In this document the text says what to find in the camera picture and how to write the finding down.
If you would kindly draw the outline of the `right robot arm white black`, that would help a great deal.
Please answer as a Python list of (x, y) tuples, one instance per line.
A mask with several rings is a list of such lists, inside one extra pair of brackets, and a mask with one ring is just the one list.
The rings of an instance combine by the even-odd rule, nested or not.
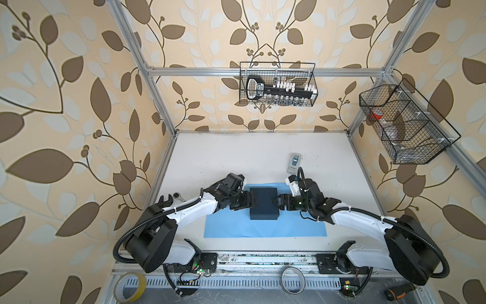
[(413, 217), (386, 217), (349, 206), (324, 196), (312, 179), (291, 176), (286, 183), (291, 193), (277, 196), (274, 204), (279, 209), (306, 212), (310, 220), (347, 227), (371, 239), (345, 242), (327, 264), (329, 268), (343, 274), (363, 267), (394, 271), (420, 286), (430, 278), (449, 276), (451, 268), (442, 250)]

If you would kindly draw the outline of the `dark navy gift box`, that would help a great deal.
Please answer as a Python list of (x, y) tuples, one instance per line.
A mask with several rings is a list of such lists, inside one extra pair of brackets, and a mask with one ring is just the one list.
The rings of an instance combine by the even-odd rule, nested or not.
[(250, 192), (254, 195), (255, 203), (250, 208), (251, 220), (277, 220), (280, 215), (275, 200), (278, 198), (275, 187), (253, 187)]

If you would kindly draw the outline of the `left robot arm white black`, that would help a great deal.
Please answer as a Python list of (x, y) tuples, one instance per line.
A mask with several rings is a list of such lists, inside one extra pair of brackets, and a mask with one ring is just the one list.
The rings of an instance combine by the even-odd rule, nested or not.
[(145, 209), (135, 226), (115, 243), (117, 262), (137, 264), (150, 273), (161, 266), (178, 264), (194, 270), (199, 267), (201, 250), (189, 239), (177, 241), (180, 228), (220, 210), (242, 210), (255, 204), (252, 192), (244, 190), (243, 175), (229, 173), (224, 179), (178, 206), (170, 206), (173, 197)]

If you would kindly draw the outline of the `blue wrapping paper sheet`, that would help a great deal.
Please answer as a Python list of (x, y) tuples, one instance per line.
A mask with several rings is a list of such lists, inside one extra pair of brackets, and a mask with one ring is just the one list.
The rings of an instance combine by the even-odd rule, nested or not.
[(325, 224), (302, 219), (295, 211), (280, 211), (277, 219), (252, 220), (250, 210), (229, 208), (206, 217), (205, 238), (326, 237)]

